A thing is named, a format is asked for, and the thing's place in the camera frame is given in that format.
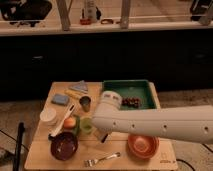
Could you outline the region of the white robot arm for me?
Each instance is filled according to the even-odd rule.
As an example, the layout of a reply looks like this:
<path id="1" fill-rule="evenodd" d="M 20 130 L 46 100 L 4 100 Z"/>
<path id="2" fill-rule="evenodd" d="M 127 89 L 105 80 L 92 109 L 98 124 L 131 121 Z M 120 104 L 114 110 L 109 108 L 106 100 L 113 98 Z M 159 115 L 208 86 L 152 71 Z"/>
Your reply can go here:
<path id="1" fill-rule="evenodd" d="M 122 132 L 213 144 L 213 106 L 121 110 L 121 96 L 104 91 L 92 116 L 104 132 Z"/>

